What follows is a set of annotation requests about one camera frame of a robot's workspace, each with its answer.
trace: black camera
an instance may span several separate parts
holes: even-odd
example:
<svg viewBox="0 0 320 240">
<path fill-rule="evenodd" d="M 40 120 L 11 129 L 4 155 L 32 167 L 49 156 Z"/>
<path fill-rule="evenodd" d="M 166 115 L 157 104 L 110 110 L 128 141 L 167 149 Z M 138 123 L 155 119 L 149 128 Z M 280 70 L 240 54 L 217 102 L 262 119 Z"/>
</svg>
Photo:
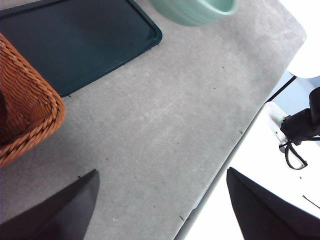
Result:
<svg viewBox="0 0 320 240">
<path fill-rule="evenodd" d="M 310 108 L 287 116 L 281 124 L 288 141 L 296 145 L 320 135 L 320 87 L 310 93 L 309 105 Z"/>
</svg>

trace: gray table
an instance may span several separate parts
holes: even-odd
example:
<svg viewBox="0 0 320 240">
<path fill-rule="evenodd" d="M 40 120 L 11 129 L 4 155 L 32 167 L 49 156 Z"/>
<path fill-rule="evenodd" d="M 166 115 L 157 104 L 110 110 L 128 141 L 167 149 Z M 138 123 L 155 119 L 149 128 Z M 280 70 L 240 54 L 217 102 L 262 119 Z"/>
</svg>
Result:
<svg viewBox="0 0 320 240">
<path fill-rule="evenodd" d="M 172 239 L 305 39 L 277 0 L 197 28 L 137 2 L 162 43 L 64 98 L 59 131 L 1 170 L 2 221 L 98 169 L 86 240 Z"/>
</svg>

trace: plastic tray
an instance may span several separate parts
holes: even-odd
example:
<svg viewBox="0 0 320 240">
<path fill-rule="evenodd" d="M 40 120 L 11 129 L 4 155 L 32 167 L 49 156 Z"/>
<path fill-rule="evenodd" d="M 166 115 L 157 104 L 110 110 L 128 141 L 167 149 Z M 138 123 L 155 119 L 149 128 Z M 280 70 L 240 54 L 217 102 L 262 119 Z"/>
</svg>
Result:
<svg viewBox="0 0 320 240">
<path fill-rule="evenodd" d="M 1 32 L 65 97 L 159 44 L 133 0 L 41 0 L 0 12 Z"/>
</svg>

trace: white floor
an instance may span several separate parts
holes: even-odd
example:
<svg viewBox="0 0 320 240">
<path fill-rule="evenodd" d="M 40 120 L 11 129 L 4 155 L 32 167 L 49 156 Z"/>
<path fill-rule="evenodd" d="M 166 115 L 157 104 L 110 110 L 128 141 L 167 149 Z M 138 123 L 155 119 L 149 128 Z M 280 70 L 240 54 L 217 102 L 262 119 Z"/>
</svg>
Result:
<svg viewBox="0 0 320 240">
<path fill-rule="evenodd" d="M 287 202 L 320 218 L 320 147 L 303 142 L 296 150 L 308 162 L 303 170 L 290 169 L 278 146 L 284 136 L 277 130 L 282 110 L 275 103 L 265 105 L 247 130 L 229 166 Z M 299 164 L 290 156 L 294 164 Z M 243 236 L 231 205 L 226 171 L 204 205 L 185 240 L 242 240 Z"/>
</svg>

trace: woven basket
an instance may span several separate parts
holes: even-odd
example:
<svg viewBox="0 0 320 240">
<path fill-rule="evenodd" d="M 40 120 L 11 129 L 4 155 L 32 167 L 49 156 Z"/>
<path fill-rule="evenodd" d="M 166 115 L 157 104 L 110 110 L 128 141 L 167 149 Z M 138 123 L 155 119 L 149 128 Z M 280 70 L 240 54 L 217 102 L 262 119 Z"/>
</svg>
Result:
<svg viewBox="0 0 320 240">
<path fill-rule="evenodd" d="M 56 91 L 0 33 L 0 90 L 8 118 L 0 129 L 0 167 L 12 162 L 49 135 L 65 118 Z"/>
</svg>

